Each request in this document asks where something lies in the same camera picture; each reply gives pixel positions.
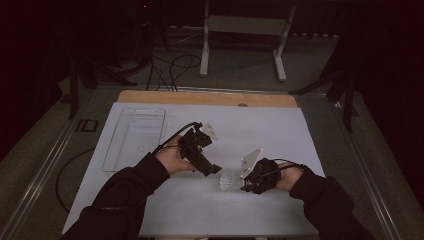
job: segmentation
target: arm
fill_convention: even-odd
[[[169,145],[176,146],[178,138]],[[177,147],[147,154],[135,167],[116,172],[62,239],[137,239],[147,197],[184,170],[196,169],[180,158]]]
[[[281,178],[276,188],[303,200],[306,218],[323,239],[375,239],[353,216],[354,202],[336,179],[297,167],[282,171]]]

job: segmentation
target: white tabletop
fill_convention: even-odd
[[[240,158],[263,148],[268,159],[284,158],[324,176],[304,116],[299,108],[231,107],[115,103],[87,168],[63,232],[91,205],[111,173],[102,171],[119,115],[124,108],[165,109],[163,142],[190,122],[211,123],[219,139],[204,149],[223,168],[241,169]],[[261,195],[241,190],[221,192],[220,174],[172,176],[148,198],[143,236],[293,236],[317,234],[303,215],[303,203],[283,191]]]

